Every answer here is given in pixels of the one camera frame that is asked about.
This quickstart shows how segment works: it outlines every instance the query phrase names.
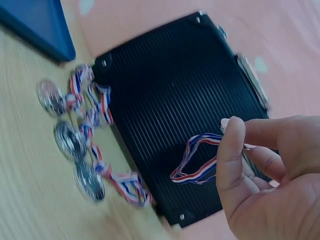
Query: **wooden table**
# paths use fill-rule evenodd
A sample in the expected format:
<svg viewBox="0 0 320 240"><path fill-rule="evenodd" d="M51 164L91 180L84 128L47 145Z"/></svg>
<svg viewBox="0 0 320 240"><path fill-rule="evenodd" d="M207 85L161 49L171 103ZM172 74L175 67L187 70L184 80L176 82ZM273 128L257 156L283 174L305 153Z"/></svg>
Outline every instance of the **wooden table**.
<svg viewBox="0 0 320 240"><path fill-rule="evenodd" d="M171 239L151 207L131 207L107 182L103 202L83 198L74 164L55 143L57 119L40 105L36 84L50 78L66 90L75 65L93 61L72 8L64 10L77 52L65 65L0 28L0 239ZM130 170L110 127L98 129L94 140L114 172Z"/></svg>

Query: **pink fabric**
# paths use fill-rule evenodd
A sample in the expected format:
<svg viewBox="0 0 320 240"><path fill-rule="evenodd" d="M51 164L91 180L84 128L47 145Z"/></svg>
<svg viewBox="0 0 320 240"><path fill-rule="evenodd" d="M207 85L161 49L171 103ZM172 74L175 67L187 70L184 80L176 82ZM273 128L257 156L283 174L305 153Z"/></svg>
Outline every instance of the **pink fabric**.
<svg viewBox="0 0 320 240"><path fill-rule="evenodd" d="M95 0L79 20L98 56L197 10L223 26L234 52L253 66L264 60L267 72L257 74L269 96L270 117L320 115L320 0ZM218 213L184 229L181 239L234 238Z"/></svg>

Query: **black case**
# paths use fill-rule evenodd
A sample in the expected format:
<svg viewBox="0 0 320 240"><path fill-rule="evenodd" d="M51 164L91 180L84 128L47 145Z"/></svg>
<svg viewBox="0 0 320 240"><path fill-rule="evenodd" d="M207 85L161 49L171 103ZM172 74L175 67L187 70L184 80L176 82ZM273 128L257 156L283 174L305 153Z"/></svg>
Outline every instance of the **black case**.
<svg viewBox="0 0 320 240"><path fill-rule="evenodd" d="M222 134L221 118L268 118L224 32L196 12L99 56L93 70L96 83L111 86L115 124L158 213L185 227L221 210L215 180L180 185L169 176L190 137ZM202 144L185 171L216 154L217 147Z"/></svg>

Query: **medal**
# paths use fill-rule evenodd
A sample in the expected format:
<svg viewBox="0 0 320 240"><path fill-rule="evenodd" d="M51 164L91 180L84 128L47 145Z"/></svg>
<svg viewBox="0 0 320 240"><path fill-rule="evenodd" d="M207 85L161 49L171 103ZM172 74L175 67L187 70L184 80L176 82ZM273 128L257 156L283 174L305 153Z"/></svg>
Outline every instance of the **medal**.
<svg viewBox="0 0 320 240"><path fill-rule="evenodd" d="M67 111L64 93L54 82L43 79L36 86L36 92L43 108L53 116L60 116Z"/></svg>
<svg viewBox="0 0 320 240"><path fill-rule="evenodd" d="M54 128L56 144L63 154L75 162L74 180L80 192L97 202L105 197L101 176L85 163L87 146L84 137L67 121L59 121Z"/></svg>
<svg viewBox="0 0 320 240"><path fill-rule="evenodd" d="M58 121L53 132L56 144L68 159L76 162L83 161L87 153L87 146L81 133L75 130L71 123Z"/></svg>
<svg viewBox="0 0 320 240"><path fill-rule="evenodd" d="M75 163L74 180L83 196L94 202L105 198L105 186L101 176L84 161Z"/></svg>

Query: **red white and blue ribbon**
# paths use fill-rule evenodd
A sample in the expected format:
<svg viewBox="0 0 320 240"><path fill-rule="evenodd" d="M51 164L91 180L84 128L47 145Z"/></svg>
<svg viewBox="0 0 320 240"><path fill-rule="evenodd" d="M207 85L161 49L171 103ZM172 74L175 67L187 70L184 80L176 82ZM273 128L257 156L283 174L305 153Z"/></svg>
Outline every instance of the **red white and blue ribbon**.
<svg viewBox="0 0 320 240"><path fill-rule="evenodd" d="M110 125L114 123L114 119L112 118L109 104L111 102L111 88L105 88L104 92L100 93L100 102L96 99L94 95L94 86L95 83L91 83L87 87L87 94L90 99L92 99L95 109L103 115L103 119L105 122Z"/></svg>
<svg viewBox="0 0 320 240"><path fill-rule="evenodd" d="M221 131L223 133L225 133L228 123L228 118L223 118L221 120ZM217 156L211 158L204 165L202 165L196 172L192 174L184 173L183 168L190 162L191 158L193 157L201 143L207 143L210 145L218 146L222 138L223 136L213 133L205 133L191 137L186 143L181 164L170 175L171 180L174 183L178 184L193 183L201 185L213 179L216 176L216 174L212 174L211 172L215 172L215 169L217 167ZM243 145L243 148L246 150L250 150L255 147L256 146L249 144Z"/></svg>
<svg viewBox="0 0 320 240"><path fill-rule="evenodd" d="M79 126L86 145L95 158L92 164L94 170L108 180L128 203L137 207L150 205L152 196L143 188L142 179L137 172L115 174L112 172L111 165L104 162L100 148L92 142L94 128L100 124L99 113L92 108L87 111L85 120Z"/></svg>
<svg viewBox="0 0 320 240"><path fill-rule="evenodd" d="M108 125L114 122L109 110L111 89L110 87L101 87L91 82L93 78L94 76L90 66L81 65L77 67L76 71L70 77L71 94L68 104L70 105L69 108L78 111L79 117L83 119L79 130L83 134L86 146L91 149L95 158L92 163L94 170L108 180L128 203L137 207L151 205L152 196L143 188L141 176L137 172L125 174L113 173L111 165L104 162L100 148L92 142L95 128L101 126L101 115ZM86 112L80 110L80 105L83 102L81 86L84 82L90 83L87 87L87 94L94 103L94 108ZM94 87L97 87L100 92L100 102L94 95Z"/></svg>

